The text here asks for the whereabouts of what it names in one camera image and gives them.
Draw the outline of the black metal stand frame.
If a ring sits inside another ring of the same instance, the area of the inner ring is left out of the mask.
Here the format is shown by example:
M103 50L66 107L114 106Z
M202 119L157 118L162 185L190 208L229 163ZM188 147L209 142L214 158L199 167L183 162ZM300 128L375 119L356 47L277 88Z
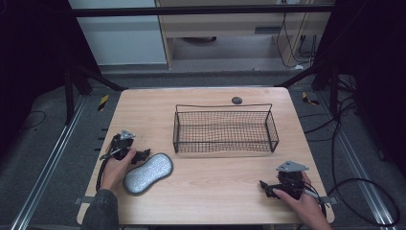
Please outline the black metal stand frame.
M65 101L66 101L66 125L69 125L75 117L74 108L74 93L73 89L77 88L81 95L90 95L92 93L92 86L88 79L95 80L102 85L114 91L124 91L125 87L106 79L101 74L98 74L74 60L66 61L64 67L63 78L65 88Z
M310 75L315 76L311 84L315 91L323 90L329 84L329 111L336 116L338 114L338 67L335 55L320 57L311 67L289 80L276 84L276 87L288 88Z

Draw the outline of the grey oval sponge pad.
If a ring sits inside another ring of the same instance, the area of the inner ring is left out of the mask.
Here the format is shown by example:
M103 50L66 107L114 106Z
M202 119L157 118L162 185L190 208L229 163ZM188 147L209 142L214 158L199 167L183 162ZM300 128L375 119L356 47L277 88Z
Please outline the grey oval sponge pad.
M131 195L141 195L159 180L170 176L172 171L173 163L166 154L154 154L143 165L125 175L124 188Z

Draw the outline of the black horizontal crossbar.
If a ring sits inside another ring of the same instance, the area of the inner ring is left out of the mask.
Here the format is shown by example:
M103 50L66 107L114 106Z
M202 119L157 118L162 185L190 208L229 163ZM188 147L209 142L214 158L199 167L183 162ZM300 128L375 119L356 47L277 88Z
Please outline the black horizontal crossbar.
M235 13L279 13L279 12L332 12L334 4L316 5L235 5L235 6L193 6L159 8L121 9L78 9L69 11L75 17L103 16L150 16L150 15L193 15L193 14L235 14Z

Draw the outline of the person's right hand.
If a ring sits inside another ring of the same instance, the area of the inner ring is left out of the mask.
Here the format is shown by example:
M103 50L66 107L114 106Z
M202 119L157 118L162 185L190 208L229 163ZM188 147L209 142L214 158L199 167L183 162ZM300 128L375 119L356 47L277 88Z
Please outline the person's right hand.
M302 193L299 199L293 198L284 191L273 192L284 201L298 216L301 222L311 230L333 230L314 197Z

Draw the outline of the black wire basket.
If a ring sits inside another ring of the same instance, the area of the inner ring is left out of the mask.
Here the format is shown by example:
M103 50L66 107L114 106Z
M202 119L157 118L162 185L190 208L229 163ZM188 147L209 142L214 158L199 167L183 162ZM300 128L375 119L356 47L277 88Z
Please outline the black wire basket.
M249 150L274 152L280 138L272 104L177 104L174 111L174 151Z

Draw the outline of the person's left hand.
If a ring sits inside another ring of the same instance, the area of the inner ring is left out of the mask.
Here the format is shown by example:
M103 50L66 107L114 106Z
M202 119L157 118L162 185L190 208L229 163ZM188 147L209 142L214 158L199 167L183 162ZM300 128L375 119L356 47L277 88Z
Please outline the person's left hand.
M122 160L116 160L115 158L109 159L101 177L100 189L115 193L135 155L136 150L130 149L126 157Z

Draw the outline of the white cabinet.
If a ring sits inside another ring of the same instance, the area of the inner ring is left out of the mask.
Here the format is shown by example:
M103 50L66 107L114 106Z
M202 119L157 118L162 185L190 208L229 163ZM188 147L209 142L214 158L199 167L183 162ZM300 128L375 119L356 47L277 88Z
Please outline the white cabinet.
M68 0L73 10L154 8L154 0ZM79 17L99 66L166 64L157 16Z

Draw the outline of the aluminium floor rail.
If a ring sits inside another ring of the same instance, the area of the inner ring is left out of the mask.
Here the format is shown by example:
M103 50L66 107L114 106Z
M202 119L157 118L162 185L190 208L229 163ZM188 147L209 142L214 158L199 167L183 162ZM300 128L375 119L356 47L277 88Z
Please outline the aluminium floor rail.
M56 166L62 156L65 148L70 140L70 137L78 123L78 120L82 114L83 107L87 101L85 96L79 96L78 102L74 107L74 115L69 123L67 123L61 131L56 144L54 145L42 171L40 172L34 186L27 197L24 205L18 212L17 216L13 220L10 230L26 230L32 216L36 210L36 207L42 198L51 177L54 174Z
M326 111L327 117L331 120L330 125L333 129L331 139L331 174L333 179L333 192L339 194L343 190L343 186L350 182L356 182L365 198L369 208L372 211L372 223L376 224L380 230L398 230L395 217L390 213L389 208L384 203L381 196L382 191L372 181L372 178L367 173L366 168L361 163L355 149L350 143L350 139L342 128L343 115L349 110L355 108L355 102L346 98L338 103L338 114L334 116L329 111L329 97L323 93L317 93L320 105ZM336 145L339 144L340 150L346 158L353 177L339 182L336 177L337 166L335 164Z

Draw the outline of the black yellow striped tape marker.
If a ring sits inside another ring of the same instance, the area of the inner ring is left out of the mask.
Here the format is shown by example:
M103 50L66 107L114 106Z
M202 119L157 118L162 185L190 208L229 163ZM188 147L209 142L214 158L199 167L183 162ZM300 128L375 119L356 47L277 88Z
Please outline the black yellow striped tape marker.
M308 103L308 104L313 104L313 105L319 104L319 102L317 100L310 100L308 95L305 92L302 93L302 99L305 103Z
M109 95L103 95L101 97L101 101L100 101L98 109L97 109L98 111L103 111L104 110L105 105L106 105L106 103L108 101L108 98L109 98Z

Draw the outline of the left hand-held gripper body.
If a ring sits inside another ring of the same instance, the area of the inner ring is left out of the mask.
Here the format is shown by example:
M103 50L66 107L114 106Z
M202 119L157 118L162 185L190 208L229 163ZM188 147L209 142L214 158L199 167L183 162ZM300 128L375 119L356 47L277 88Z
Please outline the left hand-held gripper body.
M107 151L107 156L113 156L116 160L124 159L129 152L129 148L132 146L134 138L134 133L123 129L111 140L109 150Z

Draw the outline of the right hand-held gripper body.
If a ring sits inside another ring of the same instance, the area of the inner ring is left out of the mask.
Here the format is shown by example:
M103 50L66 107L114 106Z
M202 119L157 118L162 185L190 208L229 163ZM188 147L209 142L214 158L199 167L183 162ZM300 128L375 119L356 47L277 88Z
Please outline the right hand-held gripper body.
M279 165L276 170L282 185L281 190L293 198L299 199L305 188L302 172L307 171L308 166L287 160Z

